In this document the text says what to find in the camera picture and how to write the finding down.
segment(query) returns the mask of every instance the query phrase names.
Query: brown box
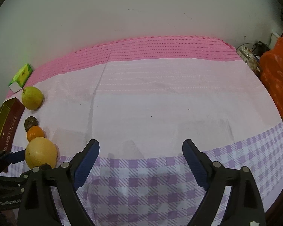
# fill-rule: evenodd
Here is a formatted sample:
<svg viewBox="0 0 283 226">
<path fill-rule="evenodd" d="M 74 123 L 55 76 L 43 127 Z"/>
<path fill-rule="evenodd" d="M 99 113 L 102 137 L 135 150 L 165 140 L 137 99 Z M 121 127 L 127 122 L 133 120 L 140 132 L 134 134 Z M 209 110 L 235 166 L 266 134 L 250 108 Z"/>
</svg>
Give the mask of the brown box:
<svg viewBox="0 0 283 226">
<path fill-rule="evenodd" d="M 11 151 L 15 132 L 24 112 L 24 105 L 17 98 L 5 101 L 0 109 L 0 151 Z"/>
</svg>

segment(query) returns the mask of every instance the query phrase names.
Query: table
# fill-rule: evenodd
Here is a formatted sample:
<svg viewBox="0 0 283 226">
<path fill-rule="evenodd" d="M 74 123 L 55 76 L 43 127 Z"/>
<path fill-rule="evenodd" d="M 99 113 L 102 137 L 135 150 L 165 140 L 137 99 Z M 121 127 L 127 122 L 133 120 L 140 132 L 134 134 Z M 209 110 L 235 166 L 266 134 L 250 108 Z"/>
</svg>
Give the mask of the table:
<svg viewBox="0 0 283 226">
<path fill-rule="evenodd" d="M 37 68 L 26 85 L 45 100 L 23 113 L 12 151 L 26 147 L 23 123 L 31 115 L 58 146 L 58 164 L 98 140 L 99 157 L 77 192 L 98 225 L 187 225 L 204 190 L 182 155 L 185 139 L 212 161 L 248 166 L 265 210 L 283 188 L 280 115 L 235 49 L 219 39 L 143 37 L 86 47 Z M 22 162 L 8 175 L 26 170 Z"/>
</svg>

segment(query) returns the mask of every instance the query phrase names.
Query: blue gripper pad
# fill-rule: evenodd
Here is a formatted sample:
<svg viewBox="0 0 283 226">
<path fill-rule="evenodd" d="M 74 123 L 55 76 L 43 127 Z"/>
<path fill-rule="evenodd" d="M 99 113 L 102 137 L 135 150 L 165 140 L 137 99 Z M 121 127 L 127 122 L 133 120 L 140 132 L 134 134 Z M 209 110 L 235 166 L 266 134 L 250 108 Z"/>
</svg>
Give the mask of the blue gripper pad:
<svg viewBox="0 0 283 226">
<path fill-rule="evenodd" d="M 96 140 L 90 140 L 84 150 L 77 155 L 85 155 L 74 172 L 73 187 L 77 190 L 82 187 L 100 153 L 100 145 Z"/>
<path fill-rule="evenodd" d="M 12 164 L 16 164 L 18 162 L 24 161 L 25 160 L 25 149 L 18 151 L 18 152 L 8 154 L 5 157 L 5 160 L 8 163 L 12 163 Z"/>
<path fill-rule="evenodd" d="M 208 175 L 209 171 L 207 171 L 206 167 L 204 167 L 202 158 L 205 159 L 205 162 L 211 162 L 211 160 L 207 157 L 207 159 L 202 155 L 202 153 L 197 149 L 192 140 L 186 140 L 182 144 L 182 152 L 183 156 L 186 159 L 195 179 L 199 187 L 205 189 L 205 191 L 209 187 L 208 183 Z"/>
</svg>

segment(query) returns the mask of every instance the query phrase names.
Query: metal screw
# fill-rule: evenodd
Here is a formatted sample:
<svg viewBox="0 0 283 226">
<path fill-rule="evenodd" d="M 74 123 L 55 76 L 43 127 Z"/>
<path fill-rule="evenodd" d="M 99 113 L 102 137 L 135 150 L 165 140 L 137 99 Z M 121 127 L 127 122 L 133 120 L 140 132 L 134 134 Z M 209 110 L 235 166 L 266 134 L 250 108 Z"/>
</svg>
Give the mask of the metal screw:
<svg viewBox="0 0 283 226">
<path fill-rule="evenodd" d="M 221 163 L 219 161 L 214 161 L 213 166 L 219 168 L 221 167 Z"/>
<path fill-rule="evenodd" d="M 250 169 L 249 169 L 248 167 L 242 167 L 242 170 L 243 170 L 244 172 L 249 172 L 249 171 L 250 171 Z"/>
<path fill-rule="evenodd" d="M 67 167 L 69 167 L 69 162 L 63 162 L 62 164 L 61 164 L 61 167 L 63 167 L 63 168 L 67 168 Z"/>
<path fill-rule="evenodd" d="M 34 168 L 32 169 L 32 172 L 38 172 L 39 170 L 40 170 L 39 167 L 34 167 Z"/>
</svg>

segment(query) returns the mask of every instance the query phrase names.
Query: wire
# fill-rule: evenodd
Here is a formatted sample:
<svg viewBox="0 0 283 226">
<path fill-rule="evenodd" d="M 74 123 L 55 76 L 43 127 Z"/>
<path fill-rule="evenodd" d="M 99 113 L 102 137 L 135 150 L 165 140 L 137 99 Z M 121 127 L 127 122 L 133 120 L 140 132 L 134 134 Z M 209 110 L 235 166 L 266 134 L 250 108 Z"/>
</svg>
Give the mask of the wire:
<svg viewBox="0 0 283 226">
<path fill-rule="evenodd" d="M 254 44 L 253 47 L 252 47 L 252 54 L 253 54 L 253 55 L 256 55 L 256 54 L 254 54 L 254 51 L 255 51 L 257 48 L 258 48 L 258 47 L 257 47 L 257 44 Z"/>
<path fill-rule="evenodd" d="M 239 47 L 241 47 L 241 46 L 243 46 L 243 45 L 246 45 L 246 44 L 261 44 L 261 43 L 258 43 L 258 42 L 247 42 L 247 43 L 243 43 L 243 44 L 241 44 L 240 46 L 238 46 L 238 47 L 236 48 L 236 50 L 237 50 Z"/>
</svg>

